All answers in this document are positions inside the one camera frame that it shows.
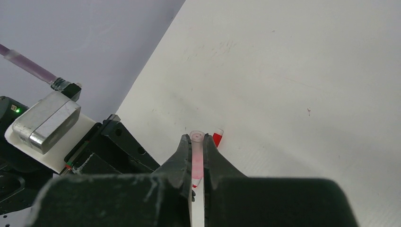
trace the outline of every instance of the red object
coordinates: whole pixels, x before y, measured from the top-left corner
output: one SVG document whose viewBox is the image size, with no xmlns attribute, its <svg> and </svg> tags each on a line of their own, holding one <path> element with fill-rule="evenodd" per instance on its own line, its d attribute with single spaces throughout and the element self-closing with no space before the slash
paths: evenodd
<svg viewBox="0 0 401 227">
<path fill-rule="evenodd" d="M 221 132 L 219 132 L 220 134 L 214 133 L 213 134 L 213 141 L 216 145 L 216 147 L 218 147 L 218 145 L 220 144 L 221 138 L 223 138 L 223 133 L 222 130 L 220 130 Z"/>
</svg>

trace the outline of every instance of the test tube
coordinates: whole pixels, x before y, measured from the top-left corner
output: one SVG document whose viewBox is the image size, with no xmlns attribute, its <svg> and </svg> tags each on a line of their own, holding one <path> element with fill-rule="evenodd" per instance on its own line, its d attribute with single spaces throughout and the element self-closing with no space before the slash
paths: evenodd
<svg viewBox="0 0 401 227">
<path fill-rule="evenodd" d="M 192 187 L 198 187 L 203 177 L 203 137 L 201 131 L 191 131 L 192 144 Z"/>
</svg>

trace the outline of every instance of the silver metal box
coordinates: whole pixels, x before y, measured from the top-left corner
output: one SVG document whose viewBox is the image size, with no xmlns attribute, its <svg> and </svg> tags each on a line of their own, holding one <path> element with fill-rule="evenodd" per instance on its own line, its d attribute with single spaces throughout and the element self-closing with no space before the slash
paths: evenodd
<svg viewBox="0 0 401 227">
<path fill-rule="evenodd" d="M 21 115 L 12 130 L 29 147 L 45 154 L 77 122 L 81 107 L 53 91 Z"/>
</svg>

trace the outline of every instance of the clear plastic tubing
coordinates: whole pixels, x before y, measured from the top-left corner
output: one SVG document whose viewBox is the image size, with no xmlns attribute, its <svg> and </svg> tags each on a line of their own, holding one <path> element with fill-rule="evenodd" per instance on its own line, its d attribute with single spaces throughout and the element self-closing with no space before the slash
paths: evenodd
<svg viewBox="0 0 401 227">
<path fill-rule="evenodd" d="M 29 72 L 30 74 L 34 75 L 35 77 L 39 78 L 40 80 L 50 85 L 57 79 L 57 77 L 54 74 L 40 67 L 38 64 L 29 60 L 24 55 L 21 55 L 15 50 L 8 50 L 5 46 L 1 44 L 0 44 L 0 54 L 4 55 L 4 58 L 6 60 L 9 60 L 18 67 L 22 68 L 23 70 Z"/>
<path fill-rule="evenodd" d="M 201 131 L 191 131 L 189 134 L 192 144 L 192 186 L 198 187 L 203 178 L 203 137 Z"/>
</svg>

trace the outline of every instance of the table surface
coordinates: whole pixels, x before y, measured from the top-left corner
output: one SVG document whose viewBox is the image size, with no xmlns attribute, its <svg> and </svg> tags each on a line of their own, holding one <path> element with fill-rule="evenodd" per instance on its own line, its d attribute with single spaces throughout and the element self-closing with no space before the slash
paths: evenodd
<svg viewBox="0 0 401 227">
<path fill-rule="evenodd" d="M 117 114 L 159 163 L 182 134 L 221 128 L 219 150 L 244 174 L 332 179 L 361 226 L 394 226 L 400 9 L 396 0 L 187 0 Z"/>
</svg>

